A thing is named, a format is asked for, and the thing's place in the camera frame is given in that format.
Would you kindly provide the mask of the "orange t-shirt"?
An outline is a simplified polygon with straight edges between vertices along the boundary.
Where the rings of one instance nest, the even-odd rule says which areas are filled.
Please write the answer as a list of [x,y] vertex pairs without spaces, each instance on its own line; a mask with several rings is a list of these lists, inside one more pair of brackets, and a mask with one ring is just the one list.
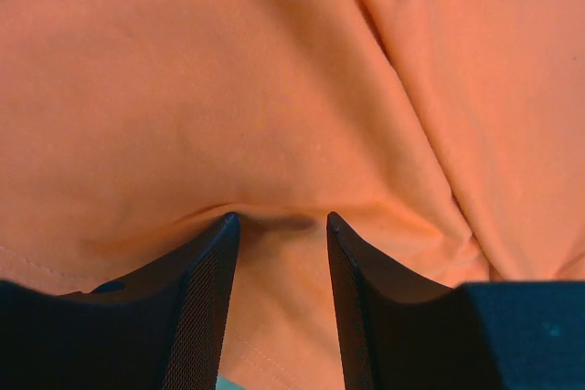
[[1,275],[92,290],[229,211],[220,371],[340,389],[325,221],[584,277],[584,0],[1,0]]

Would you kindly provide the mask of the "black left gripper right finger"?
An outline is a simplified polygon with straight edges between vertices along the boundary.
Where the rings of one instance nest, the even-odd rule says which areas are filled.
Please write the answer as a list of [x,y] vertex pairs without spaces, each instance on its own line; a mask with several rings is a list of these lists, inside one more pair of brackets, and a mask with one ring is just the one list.
[[335,318],[348,389],[581,389],[580,281],[450,288],[327,218]]

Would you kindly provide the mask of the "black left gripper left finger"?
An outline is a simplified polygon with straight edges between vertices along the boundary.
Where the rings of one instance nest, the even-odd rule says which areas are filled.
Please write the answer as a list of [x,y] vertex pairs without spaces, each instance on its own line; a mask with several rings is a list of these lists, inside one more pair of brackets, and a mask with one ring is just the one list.
[[239,254],[229,213],[95,290],[1,284],[4,389],[212,389]]

